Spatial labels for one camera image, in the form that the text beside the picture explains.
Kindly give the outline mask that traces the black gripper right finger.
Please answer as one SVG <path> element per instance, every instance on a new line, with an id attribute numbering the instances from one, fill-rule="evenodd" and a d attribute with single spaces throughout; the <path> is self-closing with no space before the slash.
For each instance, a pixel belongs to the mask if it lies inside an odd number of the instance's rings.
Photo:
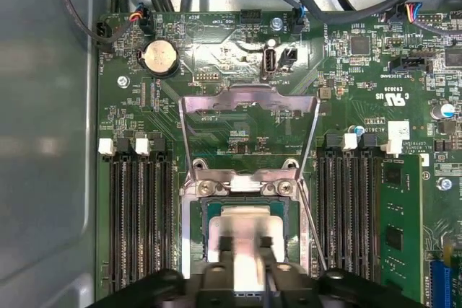
<path id="1" fill-rule="evenodd" d="M 266 307 L 324 307 L 339 302 L 347 307 L 422 307 L 397 290 L 368 281 L 337 268 L 311 278 L 291 263 L 278 262 L 272 238 L 259 240 L 264 265 L 264 304 Z"/>

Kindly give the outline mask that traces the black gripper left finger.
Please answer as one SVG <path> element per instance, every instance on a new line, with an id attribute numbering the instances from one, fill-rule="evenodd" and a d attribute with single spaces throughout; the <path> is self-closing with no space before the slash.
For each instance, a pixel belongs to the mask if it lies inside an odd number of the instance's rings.
<path id="1" fill-rule="evenodd" d="M 219 238 L 219 261 L 186 279 L 172 269 L 160 270 L 93 304 L 94 307 L 234 307 L 233 237 Z"/>

